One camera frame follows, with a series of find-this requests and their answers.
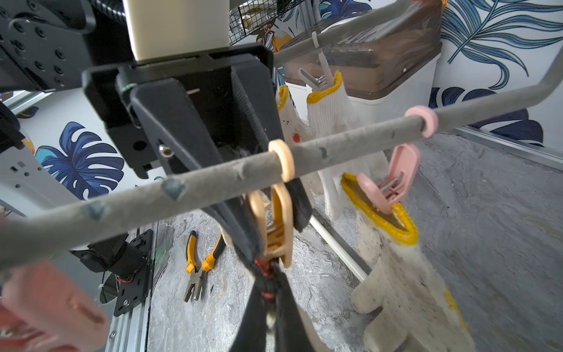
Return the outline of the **white glove yellow cuff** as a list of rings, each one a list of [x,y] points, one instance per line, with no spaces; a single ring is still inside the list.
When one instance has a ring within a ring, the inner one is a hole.
[[[339,71],[334,74],[332,87],[310,93],[306,103],[309,127],[315,139],[363,126],[345,91],[343,77]],[[388,165],[384,152],[380,151],[319,171],[325,196],[326,217],[335,221],[342,214],[345,202],[340,180],[343,173],[364,173],[371,178],[382,178],[387,174]]]

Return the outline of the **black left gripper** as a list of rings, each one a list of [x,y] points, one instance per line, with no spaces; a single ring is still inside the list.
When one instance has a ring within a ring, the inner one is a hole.
[[[293,227],[302,232],[312,205],[284,140],[273,72],[273,53],[250,43],[91,67],[83,72],[82,86],[107,134],[142,179],[156,167],[173,175],[273,152],[293,206]],[[262,235],[242,196],[203,211],[227,231],[245,260],[262,256]]]

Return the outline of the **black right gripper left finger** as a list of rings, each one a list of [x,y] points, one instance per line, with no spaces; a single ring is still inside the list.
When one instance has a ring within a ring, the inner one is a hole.
[[[274,298],[273,294],[263,292],[257,283],[253,285],[230,352],[265,351],[268,333],[267,317],[274,307]]]

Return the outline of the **beige glove yellow cuff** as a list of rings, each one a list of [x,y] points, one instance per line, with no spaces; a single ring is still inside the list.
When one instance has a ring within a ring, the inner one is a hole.
[[[372,271],[351,296],[355,310],[379,314],[363,334],[368,351],[475,351],[445,281],[419,244],[419,231],[400,203],[382,214],[345,173],[341,186],[356,208],[358,252]]]

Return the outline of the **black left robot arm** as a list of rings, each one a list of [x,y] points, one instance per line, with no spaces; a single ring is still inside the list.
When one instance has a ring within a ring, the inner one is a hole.
[[[80,89],[110,137],[71,125],[42,146],[33,187],[2,162],[1,202],[27,193],[45,209],[1,223],[1,269],[100,243],[136,225],[200,209],[245,263],[267,244],[244,195],[287,189],[302,231],[312,205],[299,177],[268,148],[282,134],[261,43],[231,45],[228,1],[3,1],[1,90]]]

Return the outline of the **grey multi-clip hanger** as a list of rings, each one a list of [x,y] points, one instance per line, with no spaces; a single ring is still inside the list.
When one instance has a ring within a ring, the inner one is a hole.
[[[190,44],[180,39],[180,21],[172,18],[173,5],[157,3],[158,15],[148,24],[160,24],[157,37],[169,45],[148,58],[133,63],[179,57],[201,51],[229,48],[227,43]],[[308,54],[351,36],[354,32],[390,21],[406,9],[396,2],[362,16],[338,29],[321,34],[274,56],[274,68],[286,61]],[[144,29],[128,26],[119,35],[99,43],[110,50],[111,58],[102,65],[119,62],[117,54],[134,38],[148,42]],[[290,147],[296,176],[332,167],[353,158],[402,142],[426,138],[434,133],[476,123],[481,120],[539,104],[548,98],[562,81],[562,58],[556,57],[542,80],[530,87],[497,96],[479,98],[458,106],[431,111],[430,121],[408,113],[394,122],[378,123],[335,136],[323,137]],[[1,303],[13,318],[32,329],[20,340],[10,340],[11,349],[24,349],[35,341],[44,350],[95,350],[101,342],[106,322],[92,302],[62,272],[47,262],[49,255],[73,247],[109,241],[127,229],[147,221],[157,221],[202,209],[245,193],[277,186],[287,192],[288,219],[293,227],[293,206],[287,188],[280,180],[278,157],[273,152],[246,155],[193,172],[173,174],[165,181],[133,189],[121,196],[105,195],[96,199],[52,208],[44,214],[1,224]]]

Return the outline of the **wooden drying rack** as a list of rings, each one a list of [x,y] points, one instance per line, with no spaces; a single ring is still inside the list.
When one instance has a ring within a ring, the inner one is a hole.
[[[350,255],[350,253],[338,242],[337,239],[326,229],[326,227],[318,220],[317,217],[312,216],[309,224],[315,231],[322,237],[322,239],[331,247],[337,257],[345,264],[345,266],[353,273],[353,275],[360,281],[366,280],[368,274],[360,266],[360,264]]]

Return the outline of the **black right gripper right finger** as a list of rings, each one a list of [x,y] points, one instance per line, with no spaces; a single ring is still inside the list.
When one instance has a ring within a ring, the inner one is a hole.
[[[276,269],[274,282],[277,285],[275,351],[313,351],[286,275]]]

